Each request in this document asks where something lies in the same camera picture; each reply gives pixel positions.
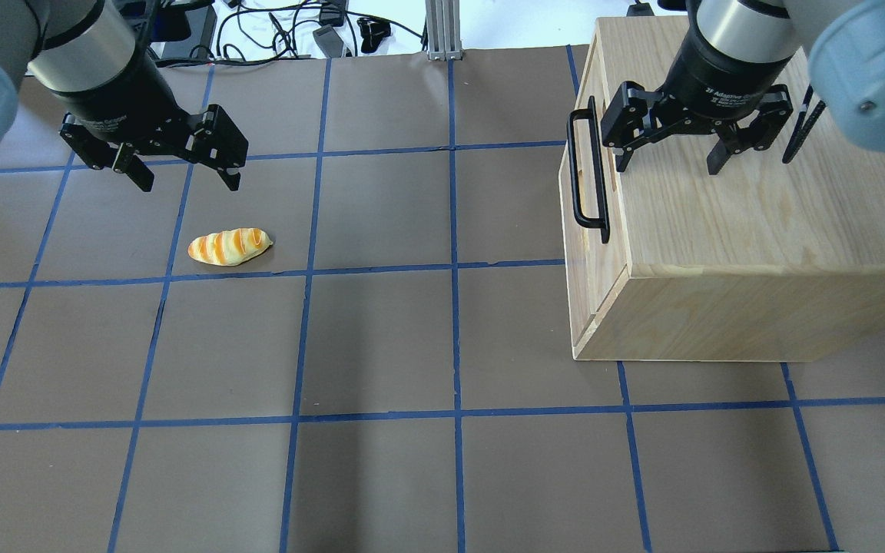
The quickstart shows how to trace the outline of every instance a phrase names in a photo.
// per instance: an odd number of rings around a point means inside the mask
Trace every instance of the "black handle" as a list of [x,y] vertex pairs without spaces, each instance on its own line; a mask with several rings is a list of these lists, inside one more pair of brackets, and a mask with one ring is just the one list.
[[[575,122],[586,120],[589,122],[589,140],[593,150],[593,178],[596,181],[596,203],[599,207],[597,218],[587,217],[582,213],[582,204],[579,200],[579,168],[575,154]],[[572,179],[572,216],[580,227],[599,228],[603,243],[610,241],[610,214],[607,211],[605,199],[605,185],[603,182],[603,157],[600,154],[600,130],[596,123],[596,98],[589,97],[586,108],[573,110],[568,115],[568,133],[565,136],[568,146],[569,177]]]

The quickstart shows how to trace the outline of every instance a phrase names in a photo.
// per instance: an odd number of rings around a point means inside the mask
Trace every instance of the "metal stand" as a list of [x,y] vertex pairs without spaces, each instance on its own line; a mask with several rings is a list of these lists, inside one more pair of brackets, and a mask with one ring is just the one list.
[[463,59],[459,39],[459,0],[426,0],[429,59]]

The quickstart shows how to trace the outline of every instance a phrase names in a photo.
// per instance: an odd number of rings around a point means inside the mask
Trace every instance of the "wooden crate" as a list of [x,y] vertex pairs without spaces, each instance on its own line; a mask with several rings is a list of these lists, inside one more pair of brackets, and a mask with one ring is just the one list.
[[[576,107],[592,95],[599,121],[621,81],[659,87],[686,28],[685,17],[597,20]],[[796,103],[806,67],[798,52],[779,78]],[[566,151],[573,356],[805,361],[885,328],[885,154],[851,146],[827,113],[790,165],[794,116],[770,150],[718,176],[705,164],[715,136],[649,144],[622,174],[601,147],[606,245],[573,218]],[[590,137],[575,126],[580,198],[595,216]]]

